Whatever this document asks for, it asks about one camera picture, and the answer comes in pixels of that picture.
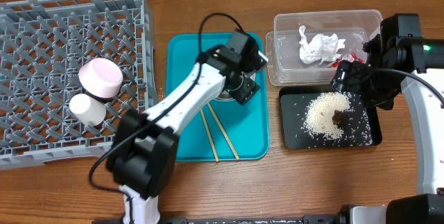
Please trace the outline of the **pink bowl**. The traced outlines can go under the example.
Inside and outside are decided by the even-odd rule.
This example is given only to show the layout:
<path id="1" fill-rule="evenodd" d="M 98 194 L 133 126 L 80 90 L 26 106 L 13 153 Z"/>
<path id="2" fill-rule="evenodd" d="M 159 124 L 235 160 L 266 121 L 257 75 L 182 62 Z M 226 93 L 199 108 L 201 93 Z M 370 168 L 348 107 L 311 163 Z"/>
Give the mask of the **pink bowl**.
<path id="1" fill-rule="evenodd" d="M 105 58 L 94 58 L 83 65 L 78 72 L 78 78 L 90 94 L 100 98 L 116 96 L 123 82 L 120 68 Z"/>

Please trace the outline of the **white rice pile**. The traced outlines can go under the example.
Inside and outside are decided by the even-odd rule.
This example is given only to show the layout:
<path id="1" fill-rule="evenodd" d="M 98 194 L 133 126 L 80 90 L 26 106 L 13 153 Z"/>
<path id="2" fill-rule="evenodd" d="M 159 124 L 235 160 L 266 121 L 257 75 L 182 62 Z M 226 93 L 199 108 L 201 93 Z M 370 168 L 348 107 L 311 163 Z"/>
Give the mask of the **white rice pile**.
<path id="1" fill-rule="evenodd" d="M 350 99 L 338 92 L 321 93 L 306 107 L 303 128 L 311 137 L 318 135 L 326 139 L 339 139 L 344 131 L 334 124 L 335 112 L 350 110 Z"/>

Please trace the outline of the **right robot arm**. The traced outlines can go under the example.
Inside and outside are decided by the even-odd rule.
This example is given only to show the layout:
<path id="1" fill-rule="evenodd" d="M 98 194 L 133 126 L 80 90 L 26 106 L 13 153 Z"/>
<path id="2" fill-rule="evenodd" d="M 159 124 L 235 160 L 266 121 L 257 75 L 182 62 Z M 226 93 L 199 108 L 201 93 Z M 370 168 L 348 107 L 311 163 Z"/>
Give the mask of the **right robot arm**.
<path id="1" fill-rule="evenodd" d="M 367 61 L 342 61 L 336 92 L 353 92 L 365 107 L 390 110 L 403 94 L 411 115 L 418 161 L 417 194 L 382 207 L 348 205 L 337 223 L 443 222 L 443 41 L 422 37 L 417 14 L 384 19 L 365 43 Z"/>

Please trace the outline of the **white tissue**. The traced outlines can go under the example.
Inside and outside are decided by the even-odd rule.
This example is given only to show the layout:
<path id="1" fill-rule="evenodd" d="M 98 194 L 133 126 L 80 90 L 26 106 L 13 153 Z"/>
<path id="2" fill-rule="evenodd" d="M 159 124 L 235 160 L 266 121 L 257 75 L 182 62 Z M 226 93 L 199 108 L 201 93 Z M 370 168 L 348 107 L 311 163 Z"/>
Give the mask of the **white tissue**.
<path id="1" fill-rule="evenodd" d="M 305 26 L 299 28 L 299 57 L 303 63 L 311 64 L 319 61 L 320 64 L 323 64 L 324 62 L 335 62 L 341 57 L 341 54 L 337 52 L 345 48 L 345 39 L 339 39 L 335 33 L 331 36 L 317 34 L 311 39 L 311 42 L 308 42 L 305 30 Z"/>

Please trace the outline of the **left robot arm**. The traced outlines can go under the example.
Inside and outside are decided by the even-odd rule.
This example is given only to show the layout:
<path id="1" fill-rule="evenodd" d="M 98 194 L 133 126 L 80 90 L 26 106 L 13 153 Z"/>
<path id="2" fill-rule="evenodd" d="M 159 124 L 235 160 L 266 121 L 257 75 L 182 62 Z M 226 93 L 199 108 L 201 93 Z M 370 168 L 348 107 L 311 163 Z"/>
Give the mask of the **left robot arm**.
<path id="1" fill-rule="evenodd" d="M 249 102 L 259 90 L 251 76 L 267 61 L 256 39 L 237 29 L 227 44 L 200 52 L 188 77 L 163 101 L 123 115 L 106 162 L 126 201 L 123 223 L 135 222 L 134 198 L 148 201 L 167 185 L 190 121 L 223 92 L 240 105 Z"/>

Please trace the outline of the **brown food scrap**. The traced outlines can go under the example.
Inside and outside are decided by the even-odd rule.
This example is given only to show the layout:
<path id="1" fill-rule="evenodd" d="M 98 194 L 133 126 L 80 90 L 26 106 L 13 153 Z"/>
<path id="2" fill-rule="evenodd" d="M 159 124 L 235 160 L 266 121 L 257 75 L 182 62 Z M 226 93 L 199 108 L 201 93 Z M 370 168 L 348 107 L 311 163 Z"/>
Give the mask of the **brown food scrap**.
<path id="1" fill-rule="evenodd" d="M 343 118 L 344 118 L 344 113 L 342 111 L 335 110 L 333 117 L 332 117 L 332 123 L 335 126 L 341 126 L 342 122 L 343 122 Z"/>

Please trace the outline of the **cream paper cup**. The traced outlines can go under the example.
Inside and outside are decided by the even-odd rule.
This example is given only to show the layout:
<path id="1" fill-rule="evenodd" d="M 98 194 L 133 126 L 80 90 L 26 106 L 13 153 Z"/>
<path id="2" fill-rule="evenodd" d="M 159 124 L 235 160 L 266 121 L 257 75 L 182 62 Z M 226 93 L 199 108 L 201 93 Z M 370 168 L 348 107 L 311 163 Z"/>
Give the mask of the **cream paper cup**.
<path id="1" fill-rule="evenodd" d="M 69 109 L 84 125 L 97 126 L 106 116 L 105 105 L 87 94 L 73 96 L 69 102 Z"/>

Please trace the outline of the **wooden chopstick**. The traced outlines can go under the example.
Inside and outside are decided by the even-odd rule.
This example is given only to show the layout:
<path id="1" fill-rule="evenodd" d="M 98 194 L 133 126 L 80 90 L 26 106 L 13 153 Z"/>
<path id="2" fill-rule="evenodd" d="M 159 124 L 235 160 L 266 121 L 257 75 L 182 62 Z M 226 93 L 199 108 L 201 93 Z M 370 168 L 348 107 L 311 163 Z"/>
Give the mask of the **wooden chopstick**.
<path id="1" fill-rule="evenodd" d="M 212 139 L 212 135 L 211 135 L 211 132 L 210 132 L 209 126 L 208 126 L 208 124 L 207 124 L 207 119 L 206 119 L 205 114 L 204 114 L 204 111 L 203 111 L 202 109 L 200 110 L 200 115 L 202 116 L 202 119 L 203 119 L 203 123 L 204 123 L 205 130 L 206 130 L 206 133 L 207 133 L 207 136 L 208 136 L 209 142 L 210 142 L 210 146 L 211 146 L 211 148 L 212 148 L 212 152 L 213 152 L 213 155 L 214 155 L 214 159 L 215 159 L 216 162 L 219 162 L 219 156 L 218 156 L 218 154 L 217 154 L 216 147 L 215 147 L 215 145 L 214 145 L 214 141 L 213 141 L 213 139 Z"/>
<path id="2" fill-rule="evenodd" d="M 225 137 L 225 140 L 226 140 L 226 142 L 228 143 L 228 146 L 230 147 L 230 149 L 231 149 L 231 151 L 232 151 L 232 153 L 233 153 L 235 159 L 236 159 L 237 161 L 239 161 L 239 160 L 240 160 L 240 157 L 239 157 L 239 155 L 238 155 L 236 149 L 234 148 L 234 146 L 233 146 L 233 144 L 232 144 L 232 142 L 231 142 L 231 140 L 230 140 L 230 138 L 229 138 L 227 132 L 225 131 L 225 128 L 223 127 L 223 125 L 221 124 L 219 118 L 217 117 L 216 112 L 214 111 L 214 109 L 213 109 L 213 107 L 211 106 L 210 103 L 208 103 L 207 106 L 208 106 L 208 108 L 210 109 L 210 112 L 212 113 L 212 115 L 213 115 L 215 121 L 217 122 L 219 129 L 220 129 L 221 132 L 223 133 L 223 136 Z"/>

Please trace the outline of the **red snack wrapper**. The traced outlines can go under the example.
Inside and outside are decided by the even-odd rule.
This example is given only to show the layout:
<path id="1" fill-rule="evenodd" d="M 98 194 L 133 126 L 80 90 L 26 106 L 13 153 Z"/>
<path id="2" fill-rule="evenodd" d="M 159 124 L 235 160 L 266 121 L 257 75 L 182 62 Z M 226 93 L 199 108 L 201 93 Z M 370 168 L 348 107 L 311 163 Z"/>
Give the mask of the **red snack wrapper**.
<path id="1" fill-rule="evenodd" d="M 329 63 L 326 66 L 326 68 L 336 68 L 336 67 L 338 67 L 339 63 L 342 61 L 348 61 L 348 62 L 358 61 L 360 63 L 364 63 L 364 60 L 362 60 L 361 58 L 358 58 L 355 53 L 350 53 L 350 54 L 347 54 L 335 61 L 332 61 L 331 63 Z"/>

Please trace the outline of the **grey bowl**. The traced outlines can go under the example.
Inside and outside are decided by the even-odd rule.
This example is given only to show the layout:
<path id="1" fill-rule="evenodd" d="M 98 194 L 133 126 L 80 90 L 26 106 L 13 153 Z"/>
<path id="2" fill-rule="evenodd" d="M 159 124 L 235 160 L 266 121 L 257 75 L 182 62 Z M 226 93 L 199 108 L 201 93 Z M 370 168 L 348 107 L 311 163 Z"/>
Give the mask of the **grey bowl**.
<path id="1" fill-rule="evenodd" d="M 252 74 L 250 78 L 255 81 L 256 74 Z M 228 91 L 222 91 L 218 97 L 215 98 L 216 101 L 233 101 L 234 99 L 229 95 Z"/>

